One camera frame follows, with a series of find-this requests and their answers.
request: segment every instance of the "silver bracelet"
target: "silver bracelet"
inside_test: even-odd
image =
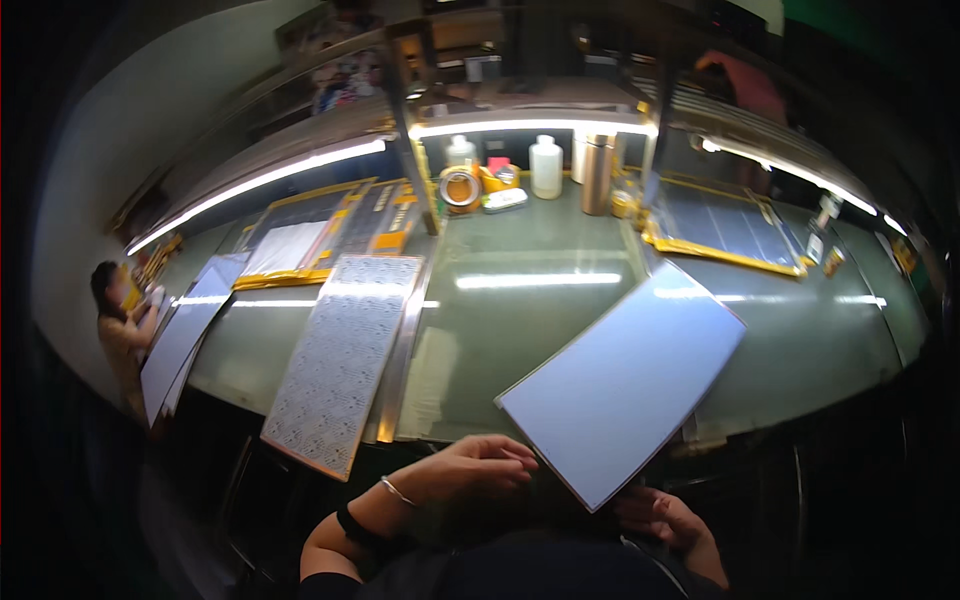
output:
[[[407,496],[405,496],[405,495],[403,495],[402,493],[400,493],[400,490],[398,490],[397,488],[395,488],[395,487],[394,487],[394,484],[390,483],[390,480],[387,479],[387,476],[386,476],[386,475],[381,475],[381,476],[380,476],[380,481],[383,483],[383,485],[387,486],[387,490],[390,490],[390,493],[392,493],[393,495],[397,496],[398,498],[400,498],[401,500],[403,500],[404,502],[406,502],[406,503],[409,504],[410,506],[412,506],[412,507],[414,507],[414,508],[417,508],[417,505],[414,504],[413,500],[411,500],[411,499],[408,498]]]

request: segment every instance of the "person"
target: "person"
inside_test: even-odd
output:
[[[394,544],[418,507],[463,493],[509,493],[537,466],[530,448],[507,436],[470,436],[382,477],[307,538],[299,599],[725,595],[727,576],[706,524],[680,498],[641,486],[614,500],[620,526],[639,537],[518,531],[455,551],[409,552],[361,580],[358,561]],[[683,554],[682,563],[664,545]]]
[[[124,408],[140,426],[149,429],[137,351],[147,348],[154,340],[164,290],[163,286],[148,288],[144,301],[128,312],[120,307],[126,294],[125,287],[123,274],[111,260],[97,265],[90,276],[90,290],[97,303],[97,335],[120,383]]]
[[[702,71],[714,64],[722,66],[726,71],[740,108],[788,127],[786,104],[766,73],[743,60],[716,50],[708,50],[697,60],[695,66],[698,71]],[[740,161],[739,164],[738,182],[759,194],[769,195],[770,174],[751,160]]]

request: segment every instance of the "black wristband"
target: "black wristband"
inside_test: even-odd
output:
[[[347,510],[346,504],[337,511],[337,521],[339,521],[340,526],[344,528],[344,533],[347,534],[348,540],[355,541],[362,546],[370,548],[370,550],[377,551],[391,545],[390,540],[378,536],[358,523],[357,519],[353,518],[353,515]]]

